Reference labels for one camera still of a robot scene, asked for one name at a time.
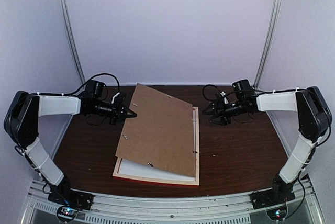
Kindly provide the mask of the brown backing board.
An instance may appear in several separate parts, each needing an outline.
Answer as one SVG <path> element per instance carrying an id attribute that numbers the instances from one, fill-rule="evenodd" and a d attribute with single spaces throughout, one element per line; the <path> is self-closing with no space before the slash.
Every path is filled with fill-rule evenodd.
<path id="1" fill-rule="evenodd" d="M 192 104 L 137 84 L 116 157 L 150 168 L 195 176 Z"/>

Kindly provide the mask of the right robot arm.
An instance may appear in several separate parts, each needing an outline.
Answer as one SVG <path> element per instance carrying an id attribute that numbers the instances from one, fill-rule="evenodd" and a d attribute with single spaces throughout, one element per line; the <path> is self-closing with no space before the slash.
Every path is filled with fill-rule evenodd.
<path id="1" fill-rule="evenodd" d="M 299 174 L 309 164 L 315 150 L 331 135 L 332 114 L 322 92 L 317 86 L 306 89 L 295 88 L 281 91 L 255 89 L 248 80 L 232 85 L 233 90 L 225 93 L 218 90 L 214 99 L 202 110 L 209 121 L 226 126 L 241 114 L 266 113 L 269 111 L 292 111 L 298 117 L 298 139 L 287 162 L 273 180 L 268 198 L 279 204 L 291 193 Z"/>

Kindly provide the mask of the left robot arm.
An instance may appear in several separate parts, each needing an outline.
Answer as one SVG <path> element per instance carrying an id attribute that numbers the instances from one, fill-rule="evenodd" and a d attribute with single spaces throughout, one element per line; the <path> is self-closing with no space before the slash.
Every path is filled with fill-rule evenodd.
<path id="1" fill-rule="evenodd" d="M 116 93 L 111 102 L 100 99 L 97 92 L 70 94 L 29 94 L 18 91 L 8 109 L 4 129 L 15 142 L 18 152 L 47 182 L 55 197 L 64 205 L 75 201 L 68 177 L 52 161 L 41 144 L 39 118 L 53 115 L 98 115 L 108 118 L 111 125 L 137 114 L 124 104 L 125 93 Z"/>

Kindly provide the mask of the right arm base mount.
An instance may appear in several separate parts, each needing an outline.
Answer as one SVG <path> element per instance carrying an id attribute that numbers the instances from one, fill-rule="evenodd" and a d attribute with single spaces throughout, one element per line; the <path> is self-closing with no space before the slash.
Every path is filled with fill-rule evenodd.
<path id="1" fill-rule="evenodd" d="M 249 196 L 253 209 L 261 209 L 270 206 L 284 204 L 294 200 L 294 183 L 284 183 L 282 180 L 274 180 L 273 187 L 264 191 L 253 191 Z"/>

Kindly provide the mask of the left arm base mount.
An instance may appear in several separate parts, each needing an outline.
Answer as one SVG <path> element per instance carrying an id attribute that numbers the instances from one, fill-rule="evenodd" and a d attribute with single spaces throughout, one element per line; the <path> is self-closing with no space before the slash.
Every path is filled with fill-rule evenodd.
<path id="1" fill-rule="evenodd" d="M 70 182 L 61 182 L 55 186 L 47 183 L 50 187 L 48 201 L 59 205 L 69 206 L 77 210 L 90 210 L 93 203 L 93 194 L 84 193 L 71 189 Z"/>

